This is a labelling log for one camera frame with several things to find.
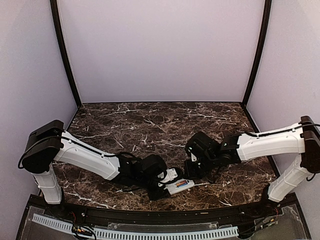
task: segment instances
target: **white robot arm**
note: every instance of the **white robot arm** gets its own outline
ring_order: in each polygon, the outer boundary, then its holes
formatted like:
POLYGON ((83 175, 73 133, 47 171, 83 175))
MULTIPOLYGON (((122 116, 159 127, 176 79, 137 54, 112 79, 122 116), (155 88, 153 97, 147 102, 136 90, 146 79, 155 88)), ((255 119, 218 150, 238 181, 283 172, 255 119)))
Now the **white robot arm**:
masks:
POLYGON ((185 161, 186 178, 204 177, 216 167, 248 161, 252 158, 297 153, 288 169, 267 188, 266 198, 278 203, 310 175, 320 172, 320 133, 310 117, 291 126, 260 133, 243 133, 216 142, 203 132, 196 133, 186 144, 191 156, 185 161))
POLYGON ((52 205, 58 205, 63 200, 52 166, 53 160, 86 169, 127 187, 135 185, 145 188, 151 200, 194 186, 192 180, 183 179, 182 170, 167 168, 158 155, 141 159, 128 152, 111 154, 101 151, 64 131, 63 123, 55 120, 30 134, 27 150, 18 165, 34 176, 45 201, 52 205))

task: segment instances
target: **marble surface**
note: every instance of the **marble surface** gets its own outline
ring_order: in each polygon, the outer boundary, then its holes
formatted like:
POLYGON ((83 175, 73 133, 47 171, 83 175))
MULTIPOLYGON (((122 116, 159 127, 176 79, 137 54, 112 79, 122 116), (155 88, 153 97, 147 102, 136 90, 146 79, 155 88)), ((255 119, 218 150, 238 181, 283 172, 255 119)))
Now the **marble surface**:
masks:
MULTIPOLYGON (((88 103, 68 130, 81 141, 109 153, 127 151, 144 158, 160 155, 168 167, 183 169, 184 146, 203 131, 218 142, 224 136, 253 131, 238 103, 153 102, 88 103)), ((276 177, 266 157, 221 169, 196 180, 196 186, 170 198, 149 201, 143 189, 122 192, 121 185, 76 166, 55 162, 54 169, 69 203, 136 211, 185 211, 236 206, 260 200, 263 188, 276 177)))

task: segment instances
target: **black cable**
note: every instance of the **black cable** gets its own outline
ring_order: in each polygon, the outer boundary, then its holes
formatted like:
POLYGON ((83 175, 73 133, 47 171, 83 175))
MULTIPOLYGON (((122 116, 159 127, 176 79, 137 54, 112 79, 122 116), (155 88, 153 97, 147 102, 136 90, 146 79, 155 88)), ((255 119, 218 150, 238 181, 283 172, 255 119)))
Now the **black cable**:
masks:
POLYGON ((22 156, 20 157, 20 160, 18 162, 18 169, 24 169, 23 166, 20 166, 21 165, 21 162, 22 160, 24 159, 24 157, 28 154, 28 152, 31 151, 31 149, 33 149, 36 145, 44 142, 45 140, 48 140, 48 139, 57 139, 57 138, 60 138, 60 136, 46 136, 42 139, 40 139, 39 141, 36 141, 31 147, 29 147, 23 154, 22 156))
POLYGON ((243 231, 243 232, 239 232, 239 234, 245 234, 246 232, 249 232, 250 230, 256 228, 256 226, 258 226, 259 224, 261 224, 264 220, 266 220, 268 217, 266 216, 265 218, 263 218, 262 220, 260 220, 257 224, 255 224, 254 226, 250 227, 249 229, 243 231))
MULTIPOLYGON (((55 214, 53 214, 52 213, 52 211, 47 207, 46 208, 46 210, 54 217, 54 218, 56 218, 57 220, 60 220, 60 221, 62 221, 62 222, 67 222, 68 220, 66 220, 66 219, 63 219, 63 218, 61 218, 61 217, 58 217, 58 216, 56 216, 55 214)), ((85 225, 83 225, 83 224, 78 224, 78 223, 72 223, 72 226, 79 226, 79 227, 81 227, 81 228, 84 228, 84 229, 86 229, 86 230, 88 230, 91 234, 92 234, 92 236, 94 237, 94 240, 97 240, 97 236, 96 236, 96 234, 95 234, 95 232, 89 227, 89 226, 85 226, 85 225)), ((78 239, 90 239, 92 236, 90 236, 90 237, 88 237, 88 238, 83 238, 82 236, 78 236, 78 233, 76 233, 76 232, 74 232, 74 234, 78 237, 78 239)))
POLYGON ((102 154, 103 154, 103 156, 104 156, 104 157, 107 157, 107 158, 118 157, 118 156, 122 156, 122 155, 129 155, 129 156, 131 156, 131 157, 133 157, 133 158, 137 158, 135 155, 133 155, 132 153, 127 152, 127 151, 121 151, 121 152, 116 153, 116 154, 107 155, 107 154, 104 154, 102 151, 99 152, 99 151, 97 151, 97 150, 95 150, 95 149, 92 149, 91 147, 85 146, 85 145, 83 145, 83 144, 81 144, 81 143, 79 143, 79 142, 77 142, 77 141, 74 141, 74 140, 68 138, 68 137, 62 136, 61 138, 64 139, 64 140, 71 141, 72 143, 74 143, 74 144, 76 144, 76 145, 79 145, 80 147, 83 147, 83 148, 85 148, 85 149, 87 149, 87 150, 89 150, 89 151, 91 151, 91 152, 96 153, 96 154, 99 154, 99 155, 102 155, 102 154))
POLYGON ((248 132, 248 131, 245 131, 244 133, 249 135, 250 137, 267 137, 267 136, 270 136, 270 135, 275 135, 275 134, 282 134, 282 133, 286 133, 286 132, 290 132, 292 130, 297 130, 297 129, 300 129, 300 128, 303 128, 303 127, 308 127, 308 126, 316 126, 316 127, 320 127, 320 124, 317 124, 317 123, 309 123, 309 124, 305 124, 305 125, 300 125, 300 126, 296 126, 294 128, 289 128, 289 129, 286 129, 286 130, 281 130, 281 131, 274 131, 274 132, 269 132, 269 133, 263 133, 263 134, 259 134, 259 132, 257 133, 251 133, 251 132, 248 132))
POLYGON ((250 214, 246 214, 246 213, 244 213, 244 212, 239 213, 239 215, 241 215, 241 216, 246 216, 246 217, 249 217, 249 218, 252 218, 252 219, 259 219, 259 218, 262 217, 262 215, 250 215, 250 214))
MULTIPOLYGON (((221 170, 221 166, 219 166, 219 167, 217 168, 217 170, 215 171, 215 174, 213 175, 212 178, 215 178, 215 177, 219 174, 220 170, 221 170)), ((208 177, 207 177, 206 179, 208 180, 208 182, 209 182, 210 184, 215 184, 215 183, 216 183, 216 180, 217 180, 217 179, 214 179, 214 181, 211 181, 208 177)))
MULTIPOLYGON (((87 149, 87 150, 90 150, 90 151, 92 151, 92 152, 94 152, 94 153, 96 153, 96 154, 99 154, 99 155, 103 154, 103 153, 101 153, 101 152, 98 152, 98 151, 90 148, 90 147, 84 146, 84 145, 82 145, 81 143, 78 143, 78 142, 76 142, 76 141, 73 141, 72 139, 69 139, 69 138, 67 138, 67 137, 65 137, 65 136, 46 136, 46 137, 40 139, 39 141, 36 141, 31 147, 29 147, 29 148, 22 154, 22 156, 20 157, 19 162, 18 162, 18 169, 24 169, 24 167, 21 166, 21 162, 22 162, 22 160, 24 159, 24 157, 28 154, 28 152, 30 152, 35 146, 37 146, 38 144, 40 144, 40 143, 42 143, 42 142, 44 142, 44 141, 46 141, 46 140, 48 140, 48 139, 57 139, 57 138, 65 139, 65 140, 68 140, 68 141, 72 141, 74 144, 77 144, 77 145, 79 145, 79 146, 81 146, 81 147, 83 147, 83 148, 85 148, 85 149, 87 149)), ((119 153, 112 154, 112 155, 106 155, 106 154, 103 154, 103 155, 104 155, 105 157, 107 157, 107 158, 119 157, 119 156, 123 156, 123 155, 129 155, 129 156, 131 156, 131 157, 133 157, 133 158, 138 159, 135 155, 133 155, 133 154, 130 153, 130 152, 126 152, 126 151, 121 151, 121 152, 119 152, 119 153)))
POLYGON ((311 182, 312 179, 315 178, 315 176, 316 176, 316 174, 314 173, 311 178, 307 178, 307 177, 306 177, 305 179, 307 180, 307 182, 311 182))
POLYGON ((243 231, 243 232, 239 232, 239 234, 240 234, 240 235, 252 235, 252 234, 254 234, 254 233, 262 230, 263 228, 265 228, 265 226, 267 226, 268 224, 274 222, 274 220, 275 220, 275 219, 278 217, 278 215, 279 215, 279 210, 278 210, 277 208, 274 208, 274 210, 276 211, 276 216, 275 216, 275 217, 272 217, 268 222, 262 224, 262 225, 261 225, 262 227, 260 226, 260 227, 259 227, 258 229, 256 229, 255 231, 249 232, 250 230, 252 230, 252 229, 254 229, 255 227, 257 227, 259 224, 261 224, 263 221, 265 221, 265 220, 268 218, 268 216, 266 216, 265 218, 263 218, 262 220, 260 220, 257 224, 255 224, 255 225, 252 226, 251 228, 249 228, 249 229, 247 229, 247 230, 245 230, 245 231, 243 231))
POLYGON ((89 238, 91 238, 91 237, 83 237, 83 236, 79 236, 79 234, 77 233, 77 231, 74 231, 74 232, 72 232, 72 233, 74 233, 74 235, 73 235, 73 237, 75 238, 75 239, 78 239, 78 240, 88 240, 89 238))

